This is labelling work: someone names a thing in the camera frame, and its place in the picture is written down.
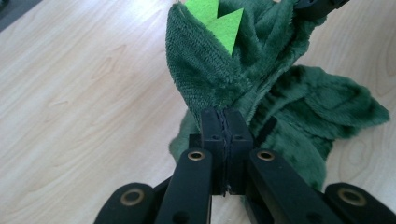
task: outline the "green fleece fabric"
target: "green fleece fabric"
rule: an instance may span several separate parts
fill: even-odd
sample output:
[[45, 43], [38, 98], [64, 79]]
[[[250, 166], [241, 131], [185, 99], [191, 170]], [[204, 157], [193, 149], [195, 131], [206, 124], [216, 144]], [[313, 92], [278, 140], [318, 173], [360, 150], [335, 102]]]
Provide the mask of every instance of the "green fleece fabric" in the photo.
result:
[[319, 68], [292, 66], [324, 22], [295, 16], [296, 0], [219, 1], [219, 17], [244, 9], [233, 54], [181, 3], [168, 15], [166, 57], [189, 111], [170, 144], [176, 159], [199, 133], [200, 112], [237, 108], [254, 137], [271, 117], [277, 125], [262, 147], [280, 152], [301, 177], [319, 189], [336, 138], [389, 120], [370, 92]]

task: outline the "dark green plush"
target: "dark green plush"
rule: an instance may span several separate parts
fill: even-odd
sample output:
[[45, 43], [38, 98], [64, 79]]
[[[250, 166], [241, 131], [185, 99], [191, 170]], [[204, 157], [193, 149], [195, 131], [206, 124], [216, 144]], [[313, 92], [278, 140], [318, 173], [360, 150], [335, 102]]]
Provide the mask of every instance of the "dark green plush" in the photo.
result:
[[292, 66], [324, 22], [296, 17], [295, 2], [220, 1], [219, 17], [244, 9], [232, 55], [184, 5], [171, 7], [166, 57], [189, 108], [170, 145], [176, 159], [188, 148], [189, 135], [199, 132], [201, 110], [235, 107], [254, 137], [275, 117], [277, 125], [262, 147], [282, 153], [308, 184], [320, 188], [333, 140], [389, 119], [370, 92], [352, 80]]

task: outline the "wooden floor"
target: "wooden floor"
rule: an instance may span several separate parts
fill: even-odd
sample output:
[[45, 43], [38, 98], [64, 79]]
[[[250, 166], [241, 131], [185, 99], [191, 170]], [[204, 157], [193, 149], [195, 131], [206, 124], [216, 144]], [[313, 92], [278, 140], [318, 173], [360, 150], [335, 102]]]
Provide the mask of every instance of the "wooden floor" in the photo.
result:
[[[0, 223], [93, 223], [118, 187], [155, 186], [186, 106], [166, 67], [173, 0], [44, 0], [0, 33]], [[354, 78], [393, 118], [338, 141], [327, 184], [396, 212], [396, 1], [350, 1], [298, 62]], [[212, 223], [249, 223], [216, 197]]]

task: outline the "black plastic bracket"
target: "black plastic bracket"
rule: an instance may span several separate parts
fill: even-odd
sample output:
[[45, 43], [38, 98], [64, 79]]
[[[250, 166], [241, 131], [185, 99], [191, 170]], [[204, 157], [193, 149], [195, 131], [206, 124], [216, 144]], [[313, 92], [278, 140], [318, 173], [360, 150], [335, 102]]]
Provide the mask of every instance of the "black plastic bracket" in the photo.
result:
[[212, 155], [191, 148], [181, 154], [155, 223], [210, 223]]
[[302, 18], [313, 21], [327, 16], [349, 0], [299, 0], [295, 12]]
[[346, 223], [396, 223], [395, 214], [384, 204], [364, 189], [347, 183], [329, 185], [324, 200]]
[[248, 153], [253, 138], [239, 111], [208, 108], [201, 113], [201, 147], [214, 157], [213, 194], [245, 194]]
[[275, 223], [343, 223], [278, 153], [255, 149], [249, 156], [250, 178]]
[[95, 224], [152, 223], [155, 191], [146, 184], [133, 183], [117, 189], [98, 214]]

